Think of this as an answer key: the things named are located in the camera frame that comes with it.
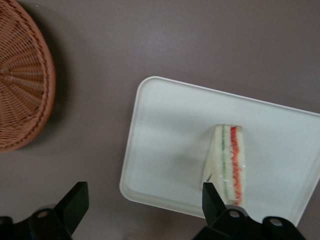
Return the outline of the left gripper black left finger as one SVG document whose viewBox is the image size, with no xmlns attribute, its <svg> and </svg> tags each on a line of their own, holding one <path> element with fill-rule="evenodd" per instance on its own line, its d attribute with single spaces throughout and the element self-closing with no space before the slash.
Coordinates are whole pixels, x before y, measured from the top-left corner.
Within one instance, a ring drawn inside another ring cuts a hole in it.
<svg viewBox="0 0 320 240">
<path fill-rule="evenodd" d="M 86 181 L 77 182 L 54 206 L 41 208 L 20 222 L 9 216 L 0 217 L 2 240 L 71 240 L 89 209 Z"/>
</svg>

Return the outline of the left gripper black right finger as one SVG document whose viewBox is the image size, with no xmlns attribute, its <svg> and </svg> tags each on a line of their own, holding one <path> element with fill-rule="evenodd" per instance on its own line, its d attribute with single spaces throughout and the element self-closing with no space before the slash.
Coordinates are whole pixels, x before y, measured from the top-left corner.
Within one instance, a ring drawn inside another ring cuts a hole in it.
<svg viewBox="0 0 320 240">
<path fill-rule="evenodd" d="M 213 183 L 202 185 L 202 210 L 207 225 L 194 240 L 303 240 L 305 237 L 287 219 L 267 216 L 253 220 L 239 206 L 225 205 Z"/>
</svg>

